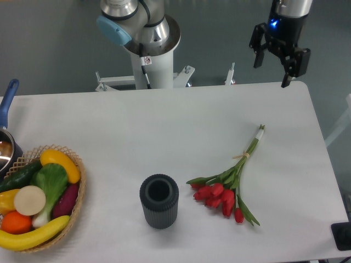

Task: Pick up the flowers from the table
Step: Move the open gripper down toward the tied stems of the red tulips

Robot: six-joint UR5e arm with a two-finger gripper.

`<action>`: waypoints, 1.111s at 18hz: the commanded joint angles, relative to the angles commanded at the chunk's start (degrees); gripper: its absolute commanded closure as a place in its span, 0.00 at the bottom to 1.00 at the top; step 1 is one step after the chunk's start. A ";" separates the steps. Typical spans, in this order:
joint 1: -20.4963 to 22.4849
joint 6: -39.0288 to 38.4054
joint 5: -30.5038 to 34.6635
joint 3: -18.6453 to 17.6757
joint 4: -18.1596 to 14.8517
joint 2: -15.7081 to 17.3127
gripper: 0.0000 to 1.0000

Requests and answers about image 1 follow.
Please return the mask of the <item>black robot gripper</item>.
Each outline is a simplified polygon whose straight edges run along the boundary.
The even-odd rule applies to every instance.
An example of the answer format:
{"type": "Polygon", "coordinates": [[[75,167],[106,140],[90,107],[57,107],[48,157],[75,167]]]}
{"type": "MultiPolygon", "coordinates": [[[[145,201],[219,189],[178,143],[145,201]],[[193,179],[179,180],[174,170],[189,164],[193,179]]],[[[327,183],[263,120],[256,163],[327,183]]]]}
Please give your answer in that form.
{"type": "Polygon", "coordinates": [[[298,47],[307,16],[308,1],[272,1],[267,24],[258,24],[253,29],[249,42],[255,54],[253,67],[261,67],[266,49],[281,58],[285,71],[282,88],[307,72],[311,50],[298,47]]]}

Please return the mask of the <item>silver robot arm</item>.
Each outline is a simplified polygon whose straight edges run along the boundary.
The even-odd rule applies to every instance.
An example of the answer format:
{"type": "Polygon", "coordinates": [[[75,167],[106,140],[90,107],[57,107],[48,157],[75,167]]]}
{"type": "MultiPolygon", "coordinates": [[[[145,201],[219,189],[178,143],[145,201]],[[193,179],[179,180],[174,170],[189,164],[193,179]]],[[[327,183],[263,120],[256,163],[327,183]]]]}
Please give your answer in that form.
{"type": "MultiPolygon", "coordinates": [[[[254,27],[249,42],[255,55],[254,68],[261,67],[265,52],[279,58],[284,68],[285,88],[307,71],[311,51],[298,41],[308,17],[311,1],[273,1],[267,22],[254,27]]],[[[101,1],[97,18],[100,32],[129,52],[137,89],[188,87],[195,69],[173,71],[173,52],[181,32],[177,22],[165,14],[164,1],[101,1]]]]}

